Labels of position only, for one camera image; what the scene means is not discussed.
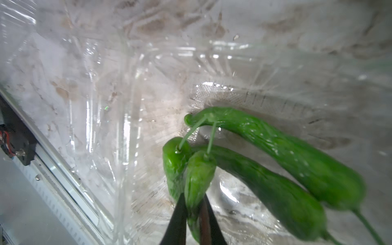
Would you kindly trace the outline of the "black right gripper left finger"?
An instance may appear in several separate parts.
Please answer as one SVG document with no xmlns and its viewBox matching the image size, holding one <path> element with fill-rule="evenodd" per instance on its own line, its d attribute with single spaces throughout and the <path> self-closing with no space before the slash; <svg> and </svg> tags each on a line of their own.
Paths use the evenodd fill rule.
<svg viewBox="0 0 392 245">
<path fill-rule="evenodd" d="M 160 245 L 185 245 L 186 244 L 187 208 L 184 193 L 179 197 L 173 215 Z"/>
</svg>

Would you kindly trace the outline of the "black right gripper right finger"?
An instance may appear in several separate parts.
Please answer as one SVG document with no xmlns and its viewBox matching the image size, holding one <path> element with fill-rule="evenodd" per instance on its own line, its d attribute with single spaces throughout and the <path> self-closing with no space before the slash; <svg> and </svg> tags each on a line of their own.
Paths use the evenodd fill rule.
<svg viewBox="0 0 392 245">
<path fill-rule="evenodd" d="M 227 245 L 207 195 L 200 203 L 198 223 L 200 225 L 200 245 Z"/>
</svg>

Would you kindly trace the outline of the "green peppers bunch back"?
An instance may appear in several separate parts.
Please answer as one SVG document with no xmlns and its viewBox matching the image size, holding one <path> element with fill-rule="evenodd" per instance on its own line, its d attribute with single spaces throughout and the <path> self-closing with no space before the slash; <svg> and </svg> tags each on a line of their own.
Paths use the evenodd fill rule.
<svg viewBox="0 0 392 245">
<path fill-rule="evenodd" d="M 235 133 L 270 155 L 292 176 L 288 179 L 212 142 L 193 147 L 187 137 L 168 140 L 162 148 L 168 191 L 176 204 L 184 193 L 186 228 L 191 230 L 198 243 L 200 203 L 216 169 L 221 168 L 245 184 L 282 226 L 299 240 L 336 242 L 327 230 L 324 211 L 324 205 L 327 205 L 334 210 L 353 212 L 376 243 L 383 244 L 360 211 L 366 185 L 355 170 L 264 120 L 231 107 L 205 108 L 186 115 L 184 122 L 190 133 L 202 126 L 211 126 L 211 141 L 217 128 Z"/>
</svg>

